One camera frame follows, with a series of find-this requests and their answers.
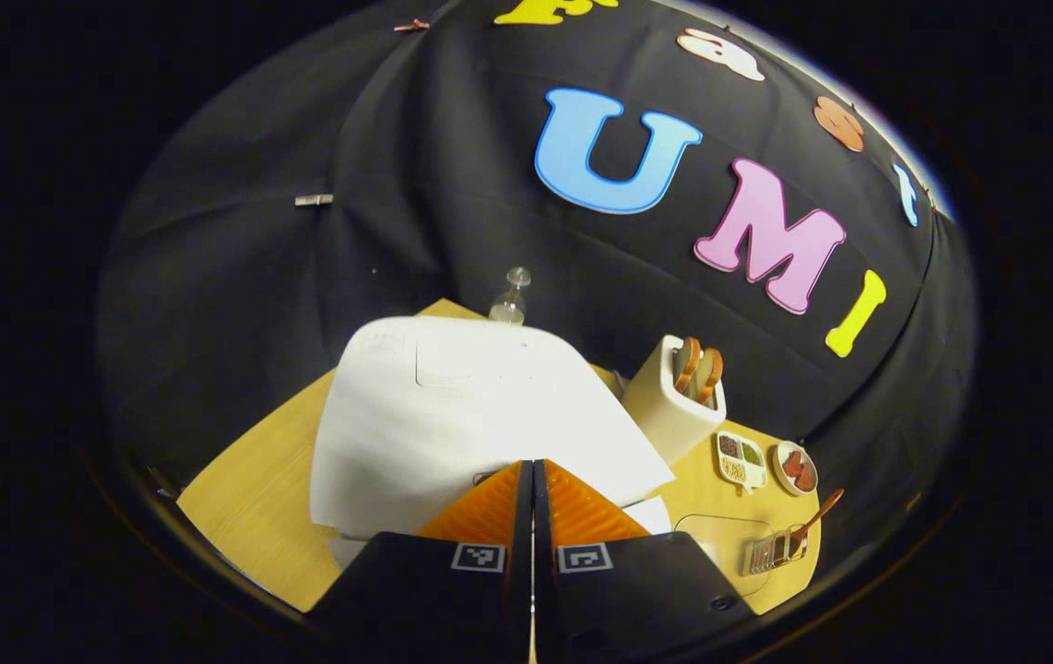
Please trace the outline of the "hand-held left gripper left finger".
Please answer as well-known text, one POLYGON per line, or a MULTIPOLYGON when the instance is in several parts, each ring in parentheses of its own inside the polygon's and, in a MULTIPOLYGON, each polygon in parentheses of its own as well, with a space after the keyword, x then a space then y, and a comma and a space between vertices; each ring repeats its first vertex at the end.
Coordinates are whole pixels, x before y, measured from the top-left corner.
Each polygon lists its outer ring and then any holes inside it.
POLYGON ((439 537, 375 534, 309 613, 334 663, 526 663, 532 463, 445 510, 439 537))

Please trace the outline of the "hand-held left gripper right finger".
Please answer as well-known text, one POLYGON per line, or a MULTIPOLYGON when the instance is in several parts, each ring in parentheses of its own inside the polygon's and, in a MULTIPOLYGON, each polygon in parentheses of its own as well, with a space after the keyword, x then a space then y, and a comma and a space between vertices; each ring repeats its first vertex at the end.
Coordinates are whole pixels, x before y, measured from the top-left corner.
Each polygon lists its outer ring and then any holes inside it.
POLYGON ((532 462, 534 646, 539 663, 690 663, 758 625, 690 534, 561 545, 559 496, 532 462))

